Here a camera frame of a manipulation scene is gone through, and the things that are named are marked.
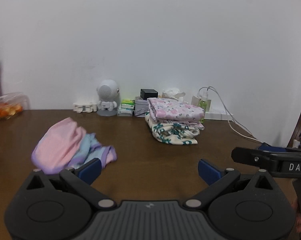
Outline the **white crumpled tissue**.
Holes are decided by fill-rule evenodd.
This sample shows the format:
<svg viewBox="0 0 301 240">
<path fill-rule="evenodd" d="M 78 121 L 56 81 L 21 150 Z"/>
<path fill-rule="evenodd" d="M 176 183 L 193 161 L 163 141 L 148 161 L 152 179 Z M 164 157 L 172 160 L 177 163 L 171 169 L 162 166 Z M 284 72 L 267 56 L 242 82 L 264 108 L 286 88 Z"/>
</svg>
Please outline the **white crumpled tissue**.
<svg viewBox="0 0 301 240">
<path fill-rule="evenodd" d="M 183 98 L 185 97 L 185 95 L 186 95 L 186 93 L 179 90 L 178 88 L 169 88 L 169 89 L 163 90 L 161 97 L 174 99 L 174 100 L 178 100 L 178 101 L 183 101 Z"/>
</svg>

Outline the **pink floral dress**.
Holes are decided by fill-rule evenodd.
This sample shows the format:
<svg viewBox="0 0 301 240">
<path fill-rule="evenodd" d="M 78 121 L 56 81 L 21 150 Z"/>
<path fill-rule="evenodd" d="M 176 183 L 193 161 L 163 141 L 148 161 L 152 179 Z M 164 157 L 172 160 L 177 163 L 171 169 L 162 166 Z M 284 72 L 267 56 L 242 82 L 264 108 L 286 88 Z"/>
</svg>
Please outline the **pink floral dress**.
<svg viewBox="0 0 301 240">
<path fill-rule="evenodd" d="M 169 98 L 148 98 L 149 115 L 154 122 L 178 123 L 203 130 L 200 122 L 205 117 L 205 110 Z"/>
</svg>

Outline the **grey tin box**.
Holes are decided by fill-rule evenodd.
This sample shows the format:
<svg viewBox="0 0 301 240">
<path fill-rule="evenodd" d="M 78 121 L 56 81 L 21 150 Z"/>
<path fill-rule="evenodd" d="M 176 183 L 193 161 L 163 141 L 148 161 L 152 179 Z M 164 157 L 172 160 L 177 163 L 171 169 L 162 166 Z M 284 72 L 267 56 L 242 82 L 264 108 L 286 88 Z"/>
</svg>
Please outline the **grey tin box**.
<svg viewBox="0 0 301 240">
<path fill-rule="evenodd" d="M 141 97 L 137 96 L 134 102 L 134 116 L 138 118 L 145 117 L 146 113 L 149 111 L 148 100 L 144 100 Z"/>
</svg>

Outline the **white blocky figurine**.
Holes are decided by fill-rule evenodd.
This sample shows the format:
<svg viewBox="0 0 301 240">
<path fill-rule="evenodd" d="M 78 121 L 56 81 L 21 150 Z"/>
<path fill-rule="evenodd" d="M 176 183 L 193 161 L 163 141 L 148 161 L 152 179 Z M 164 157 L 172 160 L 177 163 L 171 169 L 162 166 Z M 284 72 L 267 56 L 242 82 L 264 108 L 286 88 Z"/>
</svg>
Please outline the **white blocky figurine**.
<svg viewBox="0 0 301 240">
<path fill-rule="evenodd" d="M 95 103 L 74 103 L 73 111 L 76 113 L 93 113 L 97 112 L 97 105 Z"/>
</svg>

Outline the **green white small boxes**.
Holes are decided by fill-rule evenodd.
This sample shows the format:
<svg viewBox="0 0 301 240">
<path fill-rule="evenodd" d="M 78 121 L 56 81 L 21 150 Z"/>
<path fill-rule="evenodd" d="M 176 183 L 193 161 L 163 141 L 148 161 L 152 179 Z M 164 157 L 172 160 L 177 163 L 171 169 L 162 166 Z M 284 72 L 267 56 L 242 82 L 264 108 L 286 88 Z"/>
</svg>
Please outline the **green white small boxes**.
<svg viewBox="0 0 301 240">
<path fill-rule="evenodd" d="M 135 101 L 131 99 L 122 99 L 117 109 L 118 116 L 133 116 Z"/>
</svg>

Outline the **white robot speaker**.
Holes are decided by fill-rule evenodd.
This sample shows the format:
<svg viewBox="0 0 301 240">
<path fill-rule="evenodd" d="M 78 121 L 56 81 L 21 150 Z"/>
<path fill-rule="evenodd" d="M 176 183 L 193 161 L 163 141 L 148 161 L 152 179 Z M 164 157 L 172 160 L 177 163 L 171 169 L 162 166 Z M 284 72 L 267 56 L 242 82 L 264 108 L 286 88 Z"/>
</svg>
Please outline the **white robot speaker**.
<svg viewBox="0 0 301 240">
<path fill-rule="evenodd" d="M 117 115 L 117 99 L 119 97 L 117 82 L 112 79 L 103 80 L 97 87 L 97 94 L 97 114 L 99 116 Z"/>
</svg>

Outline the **white power strip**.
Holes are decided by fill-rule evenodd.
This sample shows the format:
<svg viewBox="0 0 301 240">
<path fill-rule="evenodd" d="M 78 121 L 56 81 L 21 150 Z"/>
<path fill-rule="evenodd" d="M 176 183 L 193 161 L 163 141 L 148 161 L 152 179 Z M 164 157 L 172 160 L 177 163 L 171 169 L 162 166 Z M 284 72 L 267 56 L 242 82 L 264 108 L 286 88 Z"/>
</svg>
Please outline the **white power strip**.
<svg viewBox="0 0 301 240">
<path fill-rule="evenodd" d="M 232 121 L 232 117 L 226 112 L 206 112 L 205 120 Z"/>
</svg>

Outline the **small black box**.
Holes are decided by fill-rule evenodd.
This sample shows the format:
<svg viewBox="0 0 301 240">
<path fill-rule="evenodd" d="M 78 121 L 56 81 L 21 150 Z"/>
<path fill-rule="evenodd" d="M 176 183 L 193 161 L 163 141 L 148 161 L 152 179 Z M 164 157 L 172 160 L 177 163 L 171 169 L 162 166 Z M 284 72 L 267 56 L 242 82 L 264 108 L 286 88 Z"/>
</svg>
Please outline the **small black box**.
<svg viewBox="0 0 301 240">
<path fill-rule="evenodd" d="M 143 100 L 147 100 L 148 98 L 157 98 L 158 97 L 158 91 L 156 91 L 154 89 L 145 89 L 145 88 L 142 88 L 140 90 L 140 97 Z"/>
</svg>

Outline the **pink blue purple garment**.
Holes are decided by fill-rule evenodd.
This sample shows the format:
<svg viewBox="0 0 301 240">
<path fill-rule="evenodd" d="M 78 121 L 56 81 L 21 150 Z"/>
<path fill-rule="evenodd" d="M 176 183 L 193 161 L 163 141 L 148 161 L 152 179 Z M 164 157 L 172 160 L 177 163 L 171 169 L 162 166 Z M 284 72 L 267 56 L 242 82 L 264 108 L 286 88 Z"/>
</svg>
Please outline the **pink blue purple garment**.
<svg viewBox="0 0 301 240">
<path fill-rule="evenodd" d="M 113 146 L 103 146 L 94 133 L 87 133 L 71 118 L 51 126 L 31 156 L 32 163 L 45 174 L 57 174 L 67 167 L 77 169 L 95 158 L 105 168 L 117 160 L 117 153 Z"/>
</svg>

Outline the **folded green floral garment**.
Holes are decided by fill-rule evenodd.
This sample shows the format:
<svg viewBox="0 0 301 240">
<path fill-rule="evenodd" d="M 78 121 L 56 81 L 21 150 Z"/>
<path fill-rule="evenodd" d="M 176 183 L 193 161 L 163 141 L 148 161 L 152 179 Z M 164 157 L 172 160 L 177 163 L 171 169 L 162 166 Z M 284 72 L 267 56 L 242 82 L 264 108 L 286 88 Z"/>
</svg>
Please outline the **folded green floral garment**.
<svg viewBox="0 0 301 240">
<path fill-rule="evenodd" d="M 169 145 L 196 145 L 198 143 L 196 137 L 204 128 L 203 126 L 189 126 L 175 121 L 154 121 L 149 113 L 146 114 L 145 121 L 153 137 L 157 141 Z"/>
</svg>

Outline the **bag of oranges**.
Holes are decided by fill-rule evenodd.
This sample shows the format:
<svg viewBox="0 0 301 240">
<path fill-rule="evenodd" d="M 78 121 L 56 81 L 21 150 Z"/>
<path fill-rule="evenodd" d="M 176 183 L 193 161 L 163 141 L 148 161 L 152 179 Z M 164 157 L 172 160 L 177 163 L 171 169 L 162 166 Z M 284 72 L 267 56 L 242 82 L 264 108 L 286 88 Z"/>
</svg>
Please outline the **bag of oranges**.
<svg viewBox="0 0 301 240">
<path fill-rule="evenodd" d="M 29 107 L 29 98 L 25 94 L 21 92 L 3 94 L 0 96 L 0 120 L 10 119 Z"/>
</svg>

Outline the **green liquid bottle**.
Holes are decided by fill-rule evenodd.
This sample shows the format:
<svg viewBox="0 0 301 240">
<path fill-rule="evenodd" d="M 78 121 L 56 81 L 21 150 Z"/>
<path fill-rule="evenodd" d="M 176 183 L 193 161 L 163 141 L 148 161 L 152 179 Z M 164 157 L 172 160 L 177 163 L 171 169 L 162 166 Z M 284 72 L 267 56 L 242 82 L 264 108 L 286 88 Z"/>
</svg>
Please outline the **green liquid bottle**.
<svg viewBox="0 0 301 240">
<path fill-rule="evenodd" d="M 200 119 L 200 123 L 203 123 L 204 119 L 205 119 L 206 108 L 207 108 L 207 99 L 206 98 L 201 98 L 201 100 L 199 101 L 199 107 L 202 108 L 204 111 L 204 115 Z"/>
</svg>

